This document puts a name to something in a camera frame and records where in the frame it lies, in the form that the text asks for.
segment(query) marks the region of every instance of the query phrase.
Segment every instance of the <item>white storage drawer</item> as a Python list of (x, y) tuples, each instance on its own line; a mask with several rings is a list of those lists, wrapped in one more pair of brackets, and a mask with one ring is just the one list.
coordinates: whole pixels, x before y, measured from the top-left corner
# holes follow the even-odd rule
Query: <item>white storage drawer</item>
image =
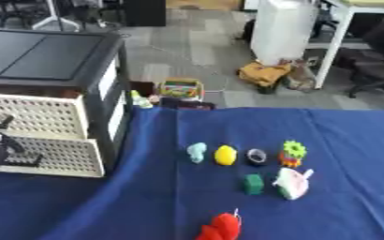
[[(12, 154), (0, 172), (56, 174), (101, 177), (105, 171), (96, 140), (47, 140), (13, 137), (25, 152)], [(8, 166), (8, 163), (30, 163), (39, 156), (36, 167)]]
[(14, 117), (0, 130), (11, 136), (46, 139), (87, 139), (88, 120), (82, 97), (30, 97), (0, 94), (0, 123)]

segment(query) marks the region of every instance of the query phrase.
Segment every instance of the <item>yellow ball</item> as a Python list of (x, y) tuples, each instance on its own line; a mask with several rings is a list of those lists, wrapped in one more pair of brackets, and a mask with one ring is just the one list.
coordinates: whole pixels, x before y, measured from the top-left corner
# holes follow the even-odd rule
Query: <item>yellow ball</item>
[(230, 146), (222, 145), (215, 151), (214, 157), (216, 163), (230, 166), (236, 160), (237, 151)]

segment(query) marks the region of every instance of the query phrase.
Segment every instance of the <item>black lid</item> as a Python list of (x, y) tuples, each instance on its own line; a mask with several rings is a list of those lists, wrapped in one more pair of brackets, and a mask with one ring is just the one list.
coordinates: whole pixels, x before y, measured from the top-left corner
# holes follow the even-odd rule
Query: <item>black lid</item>
[(114, 34), (0, 29), (0, 86), (83, 90), (99, 81), (122, 42)]

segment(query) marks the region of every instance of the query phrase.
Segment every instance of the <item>white bin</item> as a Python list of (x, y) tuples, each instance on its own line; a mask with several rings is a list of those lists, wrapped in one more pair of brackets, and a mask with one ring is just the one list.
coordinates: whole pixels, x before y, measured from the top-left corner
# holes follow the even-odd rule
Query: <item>white bin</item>
[(306, 0), (260, 0), (251, 48), (265, 66), (303, 56), (318, 8)]

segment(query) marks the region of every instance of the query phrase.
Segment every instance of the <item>green cube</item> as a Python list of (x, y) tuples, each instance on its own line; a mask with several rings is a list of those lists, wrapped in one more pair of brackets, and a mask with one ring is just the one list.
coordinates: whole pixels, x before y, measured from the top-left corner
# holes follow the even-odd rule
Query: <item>green cube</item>
[(248, 195), (259, 195), (263, 190), (263, 180), (259, 174), (248, 174), (244, 179), (244, 191)]

